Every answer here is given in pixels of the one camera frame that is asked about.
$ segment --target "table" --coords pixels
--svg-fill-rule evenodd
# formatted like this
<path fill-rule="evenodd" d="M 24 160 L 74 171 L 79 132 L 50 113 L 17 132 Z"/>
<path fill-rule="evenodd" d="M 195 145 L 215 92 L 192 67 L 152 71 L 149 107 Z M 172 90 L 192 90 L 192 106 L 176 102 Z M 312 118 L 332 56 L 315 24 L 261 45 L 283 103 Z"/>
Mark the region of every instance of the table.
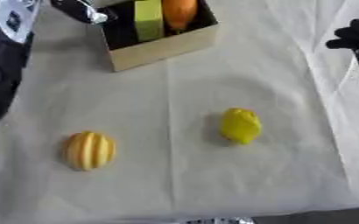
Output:
<path fill-rule="evenodd" d="M 110 72 L 99 31 L 45 7 L 11 112 L 0 123 L 0 223 L 84 224 L 359 207 L 359 68 L 326 49 L 359 0 L 210 0 L 216 46 Z M 232 145 L 230 107 L 263 135 Z M 75 172 L 61 142 L 117 141 L 114 163 Z"/>

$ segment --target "yellow sponge cube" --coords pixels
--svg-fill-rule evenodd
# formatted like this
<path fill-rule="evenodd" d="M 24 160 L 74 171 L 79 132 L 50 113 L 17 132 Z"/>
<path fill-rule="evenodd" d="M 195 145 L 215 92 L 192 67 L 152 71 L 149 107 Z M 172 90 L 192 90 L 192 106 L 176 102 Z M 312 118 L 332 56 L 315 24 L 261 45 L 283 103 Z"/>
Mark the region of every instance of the yellow sponge cube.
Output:
<path fill-rule="evenodd" d="M 135 26 L 141 42 L 163 38 L 162 0 L 136 1 Z"/>

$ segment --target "cardboard box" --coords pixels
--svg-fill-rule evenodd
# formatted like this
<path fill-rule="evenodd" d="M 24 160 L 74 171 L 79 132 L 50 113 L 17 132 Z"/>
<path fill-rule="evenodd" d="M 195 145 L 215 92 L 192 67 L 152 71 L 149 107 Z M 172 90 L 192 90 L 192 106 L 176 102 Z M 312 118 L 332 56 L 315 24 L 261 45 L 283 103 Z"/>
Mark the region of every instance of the cardboard box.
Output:
<path fill-rule="evenodd" d="M 119 3 L 105 8 L 113 10 L 119 16 L 116 22 L 102 26 L 115 71 L 197 51 L 212 46 L 215 42 L 218 22 L 205 0 L 199 0 L 198 13 L 185 32 L 172 33 L 165 25 L 164 38 L 142 43 L 138 41 L 134 25 L 133 2 Z"/>

